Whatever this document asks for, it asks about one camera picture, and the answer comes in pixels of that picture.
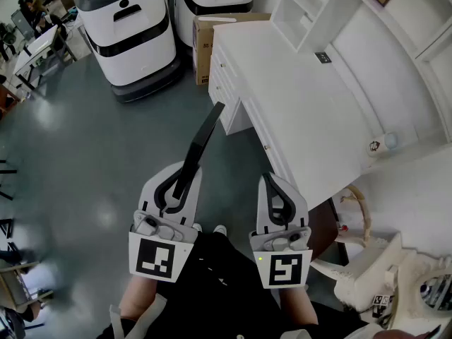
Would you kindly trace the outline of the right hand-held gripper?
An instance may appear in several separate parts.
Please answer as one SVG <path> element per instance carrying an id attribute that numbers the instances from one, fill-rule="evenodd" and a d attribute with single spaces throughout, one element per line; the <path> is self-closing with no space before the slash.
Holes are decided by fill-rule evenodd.
<path id="1" fill-rule="evenodd" d="M 264 173 L 258 183 L 256 232 L 249 234 L 263 288 L 305 286 L 313 254 L 307 219 L 307 202 L 298 190 Z"/>

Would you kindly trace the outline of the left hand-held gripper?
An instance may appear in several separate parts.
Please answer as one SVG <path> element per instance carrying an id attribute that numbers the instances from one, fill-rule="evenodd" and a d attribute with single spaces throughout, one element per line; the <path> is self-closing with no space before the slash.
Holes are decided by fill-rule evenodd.
<path id="1" fill-rule="evenodd" d="M 174 283 L 194 247 L 203 170 L 198 167 L 181 197 L 175 198 L 182 166 L 167 166 L 143 186 L 129 232 L 129 271 L 134 275 Z"/>

